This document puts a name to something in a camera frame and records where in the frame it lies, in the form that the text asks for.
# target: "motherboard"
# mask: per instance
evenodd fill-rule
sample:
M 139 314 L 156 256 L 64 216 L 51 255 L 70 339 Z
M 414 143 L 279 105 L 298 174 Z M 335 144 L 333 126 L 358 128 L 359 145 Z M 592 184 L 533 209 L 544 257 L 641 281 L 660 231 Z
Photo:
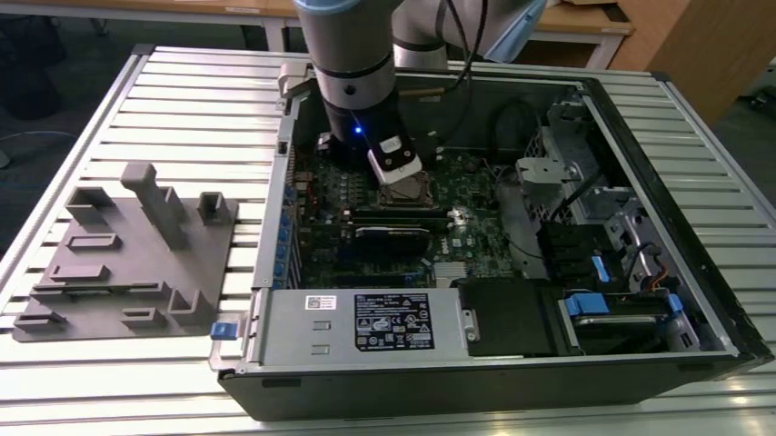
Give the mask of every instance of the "motherboard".
M 465 152 L 438 153 L 425 167 L 381 186 L 326 155 L 299 155 L 303 288 L 446 287 L 460 275 L 514 276 L 494 198 L 506 168 Z

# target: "black cable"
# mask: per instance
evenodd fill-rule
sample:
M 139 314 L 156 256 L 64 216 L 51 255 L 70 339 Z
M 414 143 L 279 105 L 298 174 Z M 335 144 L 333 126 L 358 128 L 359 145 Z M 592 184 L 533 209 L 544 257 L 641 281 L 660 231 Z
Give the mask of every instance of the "black cable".
M 542 261 L 542 260 L 545 259 L 542 256 L 540 256 L 540 255 L 536 255 L 536 254 L 530 254 L 529 252 L 526 252 L 526 251 L 522 249 L 522 247 L 520 247 L 520 245 L 518 245 L 518 244 L 517 244 L 514 241 L 512 241 L 512 238 L 509 237 L 509 235 L 508 235 L 508 234 L 505 234 L 505 238 L 506 238 L 506 240 L 509 241 L 509 243 L 512 244 L 512 246 L 516 248 L 516 250 L 517 250 L 518 252 L 521 252 L 521 253 L 522 253 L 522 254 L 525 254 L 526 256 L 530 256 L 530 257 L 533 257 L 534 259 L 538 259 L 540 261 Z
M 538 114 L 538 111 L 533 107 L 533 105 L 526 102 L 521 97 L 513 97 L 505 100 L 496 108 L 492 110 L 490 114 L 488 115 L 488 121 L 485 124 L 485 143 L 489 148 L 490 156 L 496 159 L 496 155 L 498 154 L 498 139 L 496 137 L 496 132 L 498 128 L 498 122 L 501 121 L 501 117 L 504 116 L 506 109 L 510 107 L 516 107 L 518 109 L 525 108 L 532 113 L 533 119 L 536 121 L 536 132 L 538 133 L 538 137 L 542 137 L 542 117 Z
M 458 30 L 458 37 L 461 38 L 461 44 L 462 44 L 462 49 L 464 49 L 464 58 L 466 61 L 465 61 L 464 68 L 461 69 L 461 72 L 458 73 L 458 77 L 456 78 L 453 85 L 450 85 L 445 88 L 444 93 L 445 94 L 450 93 L 461 85 L 461 83 L 464 82 L 464 79 L 466 78 L 468 94 L 466 94 L 466 100 L 464 102 L 464 109 L 461 109 L 458 116 L 456 117 L 454 122 L 450 124 L 450 128 L 448 129 L 448 132 L 445 132 L 440 136 L 441 142 L 444 144 L 446 144 L 452 140 L 454 133 L 461 128 L 461 125 L 464 125 L 466 117 L 468 117 L 468 113 L 469 113 L 469 108 L 472 107 L 472 99 L 473 99 L 473 94 L 474 94 L 474 89 L 473 89 L 474 88 L 474 80 L 472 78 L 472 63 L 474 62 L 474 55 L 480 51 L 480 44 L 482 42 L 482 36 L 485 33 L 485 22 L 488 21 L 488 0 L 481 0 L 482 6 L 481 6 L 481 10 L 480 10 L 480 27 L 477 29 L 477 35 L 474 38 L 474 47 L 469 51 L 469 42 L 466 39 L 466 30 L 464 29 L 464 24 L 461 23 L 461 16 L 458 15 L 458 10 L 456 9 L 456 5 L 453 3 L 453 0 L 445 0 L 445 1 L 448 4 L 448 8 L 450 9 L 450 15 L 453 16 L 453 21 L 456 23 L 456 29 Z
M 596 181 L 598 180 L 601 175 L 604 175 L 604 169 L 598 168 L 596 170 L 596 172 L 592 173 L 590 176 L 585 179 L 582 184 L 580 184 L 580 187 L 572 193 L 572 195 L 569 195 L 569 197 L 562 202 L 560 202 L 558 207 L 556 208 L 553 213 L 549 215 L 550 222 L 556 221 L 556 218 L 558 217 L 560 211 L 562 211 L 564 208 L 569 207 L 569 204 L 572 204 L 576 201 L 576 199 L 580 198 L 584 193 L 586 193 L 586 190 L 590 189 L 590 187 L 593 186 L 593 183 L 596 183 Z
M 657 247 L 657 245 L 655 245 L 655 243 L 647 241 L 644 243 L 641 243 L 639 245 L 639 247 L 636 247 L 636 252 L 633 253 L 633 257 L 631 258 L 631 262 L 628 263 L 628 267 L 625 268 L 625 279 L 624 279 L 624 285 L 623 285 L 623 292 L 628 291 L 628 288 L 631 287 L 631 276 L 633 275 L 633 270 L 636 269 L 636 263 L 639 262 L 639 255 L 641 254 L 641 252 L 644 250 L 647 250 L 649 247 Z
M 488 22 L 488 0 L 481 0 L 480 23 L 477 27 L 477 35 L 474 36 L 474 47 L 472 47 L 470 51 L 468 50 L 469 43 L 466 40 L 466 30 L 464 29 L 461 16 L 458 15 L 458 10 L 456 9 L 453 0 L 445 0 L 445 3 L 448 4 L 448 8 L 450 9 L 450 15 L 453 16 L 453 21 L 456 23 L 456 28 L 458 30 L 458 37 L 461 38 L 461 43 L 464 45 L 464 59 L 465 59 L 464 68 L 458 73 L 458 77 L 456 78 L 453 85 L 448 86 L 448 88 L 445 89 L 445 93 L 449 93 L 461 85 L 461 83 L 464 83 L 465 78 L 468 78 L 469 84 L 472 81 L 472 64 L 474 63 L 474 56 L 480 51 L 480 45 L 482 43 L 482 37 L 485 35 L 485 25 Z

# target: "barcode sticker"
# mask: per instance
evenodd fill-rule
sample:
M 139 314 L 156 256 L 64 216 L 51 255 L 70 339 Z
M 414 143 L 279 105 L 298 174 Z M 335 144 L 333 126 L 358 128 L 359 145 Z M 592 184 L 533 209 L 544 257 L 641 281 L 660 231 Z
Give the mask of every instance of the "barcode sticker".
M 227 12 L 239 12 L 241 14 L 258 14 L 259 10 L 254 7 L 224 7 Z

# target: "circuit board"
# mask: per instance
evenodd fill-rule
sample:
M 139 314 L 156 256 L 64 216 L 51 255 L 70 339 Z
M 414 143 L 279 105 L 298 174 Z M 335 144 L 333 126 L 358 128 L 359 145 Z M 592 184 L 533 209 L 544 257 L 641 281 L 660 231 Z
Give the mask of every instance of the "circuit board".
M 369 173 L 346 171 L 326 157 L 301 156 L 299 161 L 295 179 L 303 288 L 434 287 L 436 263 L 464 263 L 468 276 L 514 275 L 493 193 L 500 169 L 490 168 L 480 157 L 460 152 L 438 154 L 434 165 L 425 165 L 414 179 L 383 187 Z M 415 215 L 445 219 L 437 220 L 441 225 L 430 232 L 421 256 L 374 261 L 347 256 L 343 248 L 357 229 L 365 227 L 350 219 L 358 211 L 375 216 L 370 214 L 370 223 L 378 228 L 401 228 L 382 224 L 381 217 L 394 213 L 407 216 L 407 224 L 402 224 L 407 228 L 419 227 L 413 225 Z

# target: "white sticker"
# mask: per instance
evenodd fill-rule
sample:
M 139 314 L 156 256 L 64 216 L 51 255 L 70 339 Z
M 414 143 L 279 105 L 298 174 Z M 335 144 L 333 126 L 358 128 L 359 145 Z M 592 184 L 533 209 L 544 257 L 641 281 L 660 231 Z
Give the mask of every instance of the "white sticker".
M 337 309 L 335 295 L 309 295 L 305 300 L 307 311 L 333 311 Z
M 239 12 L 242 14 L 258 14 L 258 9 L 254 7 L 224 7 L 227 12 Z
M 628 35 L 631 33 L 628 29 L 612 29 L 609 27 L 601 29 L 601 32 L 605 34 L 624 34 L 624 35 Z

